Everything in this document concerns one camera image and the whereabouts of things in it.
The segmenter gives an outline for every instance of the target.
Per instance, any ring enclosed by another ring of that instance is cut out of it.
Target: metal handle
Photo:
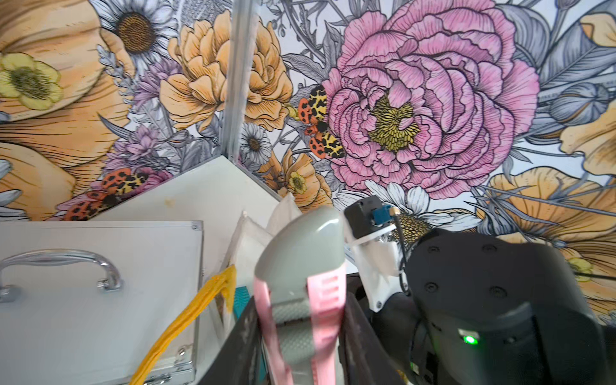
[[[84,250],[72,249],[45,249],[28,251],[17,254],[0,261],[0,303],[13,302],[21,293],[21,289],[14,285],[2,285],[2,270],[11,265],[30,266],[62,266],[77,262],[93,262],[107,272],[107,277],[98,283],[98,287],[105,291],[118,290],[122,287],[122,278],[118,269],[107,258]]]

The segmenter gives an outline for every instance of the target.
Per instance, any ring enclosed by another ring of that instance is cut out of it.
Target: blue connector
[[[393,220],[391,215],[389,215],[389,208],[391,207],[391,205],[383,205],[381,208],[372,210],[372,220],[375,222],[375,225],[380,226]]]

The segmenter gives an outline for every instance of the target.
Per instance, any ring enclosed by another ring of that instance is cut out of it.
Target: teal object
[[[235,297],[233,299],[233,315],[235,320],[240,319],[241,313],[244,311],[250,301],[250,294],[246,286],[235,288]]]
[[[235,320],[240,319],[241,313],[244,311],[250,301],[250,293],[246,286],[235,288],[235,297],[233,298],[233,315]],[[261,356],[261,364],[259,367],[259,381],[265,380],[267,368],[265,366],[265,358]]]

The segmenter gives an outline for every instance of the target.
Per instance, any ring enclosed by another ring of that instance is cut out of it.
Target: pink peony
[[[433,199],[484,182],[537,106],[535,70],[511,58],[514,34],[492,0],[415,0],[389,20],[353,20],[323,83],[346,149],[336,177],[354,190],[421,186]]]

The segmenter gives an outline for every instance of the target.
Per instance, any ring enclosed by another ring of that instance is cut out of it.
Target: daisy center
[[[432,227],[427,223],[408,214],[402,214],[400,216],[400,224],[402,224],[404,242],[409,245],[415,243],[419,238],[432,230]],[[398,240],[398,232],[393,231],[391,234]]]
[[[131,54],[148,51],[155,37],[150,21],[136,12],[124,14],[120,18],[117,34]]]
[[[259,151],[261,149],[261,144],[256,138],[248,139],[248,145],[252,151]]]
[[[413,106],[409,103],[394,108],[389,105],[389,99],[385,95],[376,102],[371,114],[376,117],[376,129],[370,131],[368,136],[386,150],[398,151],[415,141],[415,136],[419,133],[416,123],[400,129],[403,120],[413,117]]]
[[[291,177],[289,178],[289,186],[291,186],[291,188],[297,194],[303,194],[308,189],[308,187],[306,186],[306,180],[304,179],[304,177],[302,177],[296,172],[291,173]]]
[[[43,73],[29,67],[18,67],[10,72],[10,81],[22,94],[32,99],[49,96],[49,80]]]

